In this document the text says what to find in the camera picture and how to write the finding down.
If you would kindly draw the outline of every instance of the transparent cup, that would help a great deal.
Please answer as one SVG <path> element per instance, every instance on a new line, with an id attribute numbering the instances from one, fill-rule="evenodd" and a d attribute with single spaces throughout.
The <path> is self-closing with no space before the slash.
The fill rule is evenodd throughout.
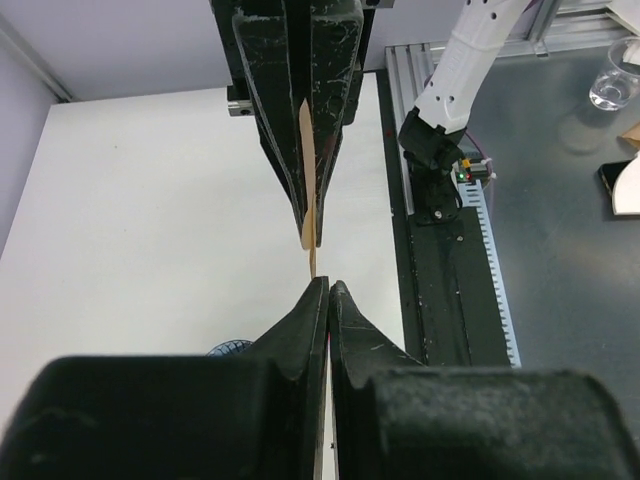
<path id="1" fill-rule="evenodd" d="M 640 93 L 640 38 L 622 38 L 609 47 L 607 60 L 589 91 L 601 110 L 620 110 Z"/>

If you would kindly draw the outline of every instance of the white table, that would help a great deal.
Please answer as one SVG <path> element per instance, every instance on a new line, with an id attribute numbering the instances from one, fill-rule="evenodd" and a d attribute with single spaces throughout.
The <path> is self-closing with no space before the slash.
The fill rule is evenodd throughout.
<path id="1" fill-rule="evenodd" d="M 372 75 L 325 208 L 318 274 L 402 346 Z M 0 260 L 0 423 L 53 358 L 255 339 L 308 281 L 255 121 L 228 117 L 224 89 L 56 105 Z"/>

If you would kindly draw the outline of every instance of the blue mesh object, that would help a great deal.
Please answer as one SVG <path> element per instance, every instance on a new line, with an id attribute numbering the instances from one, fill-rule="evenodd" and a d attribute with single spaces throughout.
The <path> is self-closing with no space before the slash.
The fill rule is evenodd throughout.
<path id="1" fill-rule="evenodd" d="M 243 352 L 253 342 L 249 340 L 229 340 L 228 342 L 221 343 L 213 350 L 211 350 L 208 357 L 222 357 L 224 355 L 233 355 Z"/>

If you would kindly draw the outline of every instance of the gray wall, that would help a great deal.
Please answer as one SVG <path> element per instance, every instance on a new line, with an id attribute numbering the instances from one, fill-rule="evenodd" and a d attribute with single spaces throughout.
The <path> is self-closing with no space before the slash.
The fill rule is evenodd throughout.
<path id="1" fill-rule="evenodd" d="M 0 47 L 0 255 L 52 103 L 44 85 Z"/>
<path id="2" fill-rule="evenodd" d="M 383 66 L 387 45 L 446 40 L 464 1 L 396 0 L 379 11 L 366 67 Z M 229 82 L 208 0 L 0 0 L 0 13 L 82 100 Z"/>

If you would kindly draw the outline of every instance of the gray table surface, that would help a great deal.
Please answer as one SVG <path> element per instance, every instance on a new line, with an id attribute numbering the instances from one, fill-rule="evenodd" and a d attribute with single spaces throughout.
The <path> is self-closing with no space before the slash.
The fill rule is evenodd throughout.
<path id="1" fill-rule="evenodd" d="M 606 49 L 500 59 L 469 130 L 494 158 L 485 194 L 525 368 L 576 368 L 603 381 L 640 443 L 640 219 L 611 213 L 597 175 L 630 159 L 616 113 L 587 98 Z"/>

